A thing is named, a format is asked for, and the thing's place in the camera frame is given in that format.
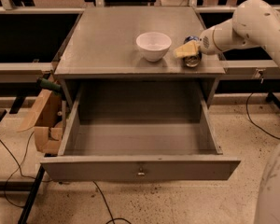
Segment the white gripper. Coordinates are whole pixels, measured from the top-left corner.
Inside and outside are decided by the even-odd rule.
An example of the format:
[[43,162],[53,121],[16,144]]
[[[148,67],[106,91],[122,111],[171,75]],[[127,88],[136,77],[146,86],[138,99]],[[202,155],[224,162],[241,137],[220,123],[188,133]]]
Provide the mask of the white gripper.
[[174,50],[174,56],[176,58],[196,56],[199,54],[199,46],[203,54],[213,55],[220,53],[221,50],[215,42],[215,30],[215,27],[204,30],[199,36],[199,45],[196,40],[191,40],[176,48]]

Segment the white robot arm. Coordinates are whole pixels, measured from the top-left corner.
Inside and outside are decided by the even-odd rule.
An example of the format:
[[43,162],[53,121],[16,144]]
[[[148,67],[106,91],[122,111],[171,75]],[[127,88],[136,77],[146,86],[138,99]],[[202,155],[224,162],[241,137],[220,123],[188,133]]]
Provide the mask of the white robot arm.
[[[174,51],[177,58],[261,47],[280,68],[280,12],[262,0],[246,0],[232,18],[204,30]],[[271,154],[259,185],[254,224],[280,224],[280,144]]]

